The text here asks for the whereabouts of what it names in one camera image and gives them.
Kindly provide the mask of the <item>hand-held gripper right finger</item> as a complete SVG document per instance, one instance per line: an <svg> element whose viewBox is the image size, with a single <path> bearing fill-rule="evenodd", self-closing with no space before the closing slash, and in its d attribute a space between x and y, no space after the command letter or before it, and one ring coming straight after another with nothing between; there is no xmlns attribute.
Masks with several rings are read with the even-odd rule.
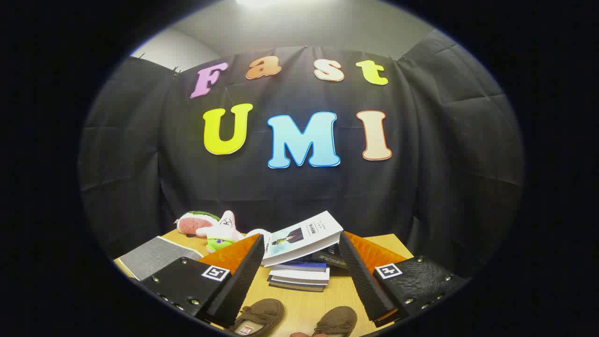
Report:
<svg viewBox="0 0 599 337"><path fill-rule="evenodd" d="M429 311L469 281L427 256L407 258L353 233L340 234L338 245L377 327Z"/></svg>

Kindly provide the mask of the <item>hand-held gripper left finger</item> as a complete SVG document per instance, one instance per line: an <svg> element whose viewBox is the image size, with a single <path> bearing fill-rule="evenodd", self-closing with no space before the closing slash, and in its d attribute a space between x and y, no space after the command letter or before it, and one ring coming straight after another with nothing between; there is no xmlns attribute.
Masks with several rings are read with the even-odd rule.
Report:
<svg viewBox="0 0 599 337"><path fill-rule="evenodd" d="M255 234L199 260L182 256L140 283L175 310L229 328L246 299L263 255L264 236Z"/></svg>

